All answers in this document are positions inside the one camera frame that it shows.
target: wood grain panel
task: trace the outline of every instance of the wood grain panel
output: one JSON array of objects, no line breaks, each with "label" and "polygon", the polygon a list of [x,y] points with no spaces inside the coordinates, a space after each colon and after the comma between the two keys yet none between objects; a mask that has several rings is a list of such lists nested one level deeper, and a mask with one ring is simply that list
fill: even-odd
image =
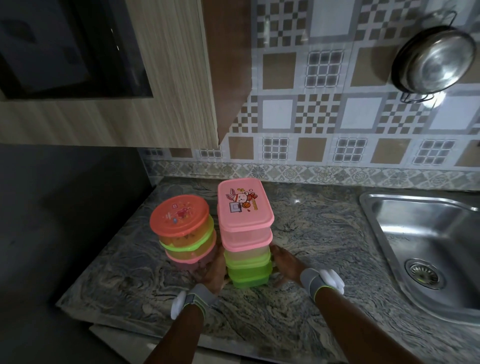
[{"label": "wood grain panel", "polygon": [[252,90],[250,0],[202,0],[204,28],[222,141]]},{"label": "wood grain panel", "polygon": [[126,3],[153,98],[0,101],[0,142],[218,145],[198,0]]}]

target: stainless steel sink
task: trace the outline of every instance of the stainless steel sink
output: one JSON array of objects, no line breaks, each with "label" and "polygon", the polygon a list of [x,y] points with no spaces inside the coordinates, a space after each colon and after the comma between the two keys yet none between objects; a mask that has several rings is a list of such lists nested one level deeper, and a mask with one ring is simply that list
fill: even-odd
[{"label": "stainless steel sink", "polygon": [[480,325],[480,204],[370,193],[360,204],[405,295],[438,318]]}]

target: tile backsplash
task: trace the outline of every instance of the tile backsplash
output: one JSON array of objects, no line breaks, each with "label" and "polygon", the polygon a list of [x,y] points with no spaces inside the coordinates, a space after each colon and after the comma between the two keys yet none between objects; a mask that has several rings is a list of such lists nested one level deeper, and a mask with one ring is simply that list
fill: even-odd
[{"label": "tile backsplash", "polygon": [[421,104],[389,78],[450,10],[480,49],[480,0],[253,1],[253,90],[229,133],[215,150],[140,148],[149,176],[480,190],[480,55]]}]

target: cartoon rabbit sticker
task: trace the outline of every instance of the cartoon rabbit sticker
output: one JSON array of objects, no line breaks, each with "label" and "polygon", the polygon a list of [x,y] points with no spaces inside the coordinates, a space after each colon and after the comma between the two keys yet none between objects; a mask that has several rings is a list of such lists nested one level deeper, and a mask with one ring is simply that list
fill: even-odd
[{"label": "cartoon rabbit sticker", "polygon": [[241,192],[236,194],[233,188],[230,189],[230,194],[226,194],[226,196],[229,200],[233,201],[230,202],[230,212],[241,212],[241,207],[249,208],[251,206],[249,201],[258,197],[254,192]]}]

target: sink drain strainer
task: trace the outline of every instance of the sink drain strainer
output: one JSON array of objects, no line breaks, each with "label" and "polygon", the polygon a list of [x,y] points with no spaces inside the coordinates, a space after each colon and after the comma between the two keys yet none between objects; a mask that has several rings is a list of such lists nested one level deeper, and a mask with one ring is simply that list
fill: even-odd
[{"label": "sink drain strainer", "polygon": [[405,262],[405,269],[414,281],[423,287],[440,290],[445,286],[445,278],[433,265],[421,259],[410,259]]}]

